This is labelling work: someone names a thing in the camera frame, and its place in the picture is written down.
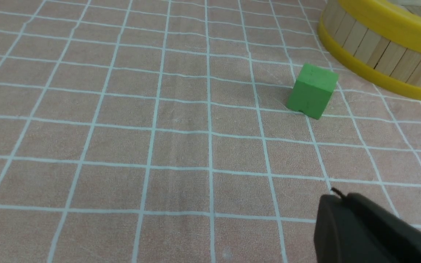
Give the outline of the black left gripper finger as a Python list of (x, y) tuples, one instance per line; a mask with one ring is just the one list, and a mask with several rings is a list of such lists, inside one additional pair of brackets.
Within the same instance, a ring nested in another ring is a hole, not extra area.
[(421, 263), (421, 232), (360, 193), (319, 199), (318, 263)]

